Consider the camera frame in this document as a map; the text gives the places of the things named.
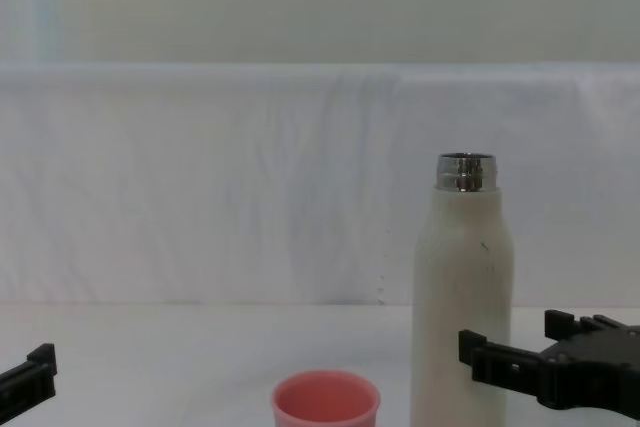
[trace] white bottle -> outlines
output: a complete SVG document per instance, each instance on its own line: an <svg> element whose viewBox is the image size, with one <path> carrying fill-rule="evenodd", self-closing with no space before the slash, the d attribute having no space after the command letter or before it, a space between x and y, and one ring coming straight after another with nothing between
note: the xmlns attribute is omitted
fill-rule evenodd
<svg viewBox="0 0 640 427"><path fill-rule="evenodd" d="M445 154L415 252L411 427L504 427L505 394L474 383L458 332L508 343L513 246L495 157Z"/></svg>

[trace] table surface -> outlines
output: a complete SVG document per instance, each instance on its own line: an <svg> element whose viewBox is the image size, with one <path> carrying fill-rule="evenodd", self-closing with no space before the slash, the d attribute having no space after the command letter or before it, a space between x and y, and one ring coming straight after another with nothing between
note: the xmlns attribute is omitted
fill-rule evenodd
<svg viewBox="0 0 640 427"><path fill-rule="evenodd" d="M515 309L514 345L543 349L544 309ZM640 309L602 313L631 324ZM409 307L3 305L0 367L54 342L57 397L15 427L265 427L279 380L314 368L358 372L380 389L380 427L408 426ZM509 425L632 426L609 412L554 412L509 397Z"/></svg>

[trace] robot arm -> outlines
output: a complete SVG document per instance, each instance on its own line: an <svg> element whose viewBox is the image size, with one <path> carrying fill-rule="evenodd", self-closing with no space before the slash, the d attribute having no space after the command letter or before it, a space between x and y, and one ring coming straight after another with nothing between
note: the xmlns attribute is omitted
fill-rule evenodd
<svg viewBox="0 0 640 427"><path fill-rule="evenodd" d="M535 353L465 330L460 361L474 381L535 396L550 409L595 407L640 420L640 327L549 310L545 335L557 343Z"/></svg>
<svg viewBox="0 0 640 427"><path fill-rule="evenodd" d="M57 373L54 346L43 344L22 365L0 374L0 424L53 397Z"/></svg>

